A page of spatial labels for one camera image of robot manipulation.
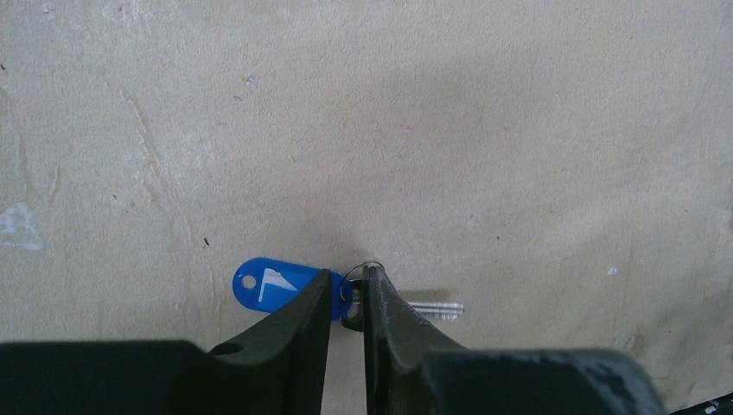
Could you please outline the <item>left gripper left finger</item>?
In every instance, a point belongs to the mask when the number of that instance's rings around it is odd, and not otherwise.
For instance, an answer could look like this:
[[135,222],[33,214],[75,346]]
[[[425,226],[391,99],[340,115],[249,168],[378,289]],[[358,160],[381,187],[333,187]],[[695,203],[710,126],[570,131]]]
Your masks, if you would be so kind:
[[329,271],[277,312],[204,351],[188,341],[9,342],[4,414],[318,414]]

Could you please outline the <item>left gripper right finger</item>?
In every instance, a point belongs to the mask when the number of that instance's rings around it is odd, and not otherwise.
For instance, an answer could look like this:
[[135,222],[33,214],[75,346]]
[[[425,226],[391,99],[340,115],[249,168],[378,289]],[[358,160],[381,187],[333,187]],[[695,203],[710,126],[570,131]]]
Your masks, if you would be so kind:
[[666,413],[624,353],[469,349],[405,302],[383,268],[364,268],[361,284],[370,414]]

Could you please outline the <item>silver key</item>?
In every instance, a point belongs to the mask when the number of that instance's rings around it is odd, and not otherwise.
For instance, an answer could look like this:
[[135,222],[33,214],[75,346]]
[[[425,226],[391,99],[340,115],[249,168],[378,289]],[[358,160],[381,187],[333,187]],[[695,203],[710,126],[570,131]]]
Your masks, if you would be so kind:
[[[352,285],[352,302],[349,311],[341,318],[341,325],[352,331],[362,332],[362,281],[360,279],[350,280]],[[419,314],[443,321],[455,321],[466,310],[462,303],[452,302],[426,302],[426,301],[407,301]]]

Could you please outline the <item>blue key tag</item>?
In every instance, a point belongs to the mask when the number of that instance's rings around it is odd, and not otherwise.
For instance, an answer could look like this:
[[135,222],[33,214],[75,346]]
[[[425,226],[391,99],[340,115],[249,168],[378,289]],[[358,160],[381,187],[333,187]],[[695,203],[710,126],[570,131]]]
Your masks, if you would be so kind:
[[[249,259],[233,274],[235,299],[249,310],[274,313],[294,299],[321,270],[264,257]],[[353,286],[341,274],[331,274],[331,319],[347,315],[354,304]]]

